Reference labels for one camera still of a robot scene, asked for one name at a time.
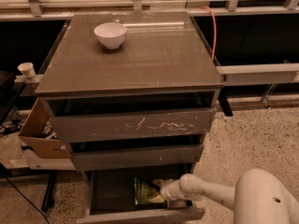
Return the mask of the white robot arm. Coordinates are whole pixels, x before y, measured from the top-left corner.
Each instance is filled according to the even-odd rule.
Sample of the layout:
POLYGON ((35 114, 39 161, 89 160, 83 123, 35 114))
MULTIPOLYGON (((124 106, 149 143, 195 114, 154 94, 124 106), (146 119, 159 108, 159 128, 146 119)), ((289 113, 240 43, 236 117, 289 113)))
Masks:
POLYGON ((274 175, 250 169, 234 187, 207 182, 197 175, 158 179, 166 201, 198 201, 202 196, 234 212, 234 224, 299 224, 299 202, 274 175))

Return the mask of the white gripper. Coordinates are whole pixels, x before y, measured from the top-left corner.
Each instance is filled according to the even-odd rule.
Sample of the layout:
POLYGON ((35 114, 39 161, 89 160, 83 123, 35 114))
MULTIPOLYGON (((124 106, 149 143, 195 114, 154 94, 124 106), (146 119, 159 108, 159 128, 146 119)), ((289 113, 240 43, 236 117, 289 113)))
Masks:
POLYGON ((150 203, 163 203, 164 200, 169 202, 176 201, 180 198, 179 181, 174 179, 154 179, 151 181, 154 186, 160 187, 160 194, 149 198, 150 203))

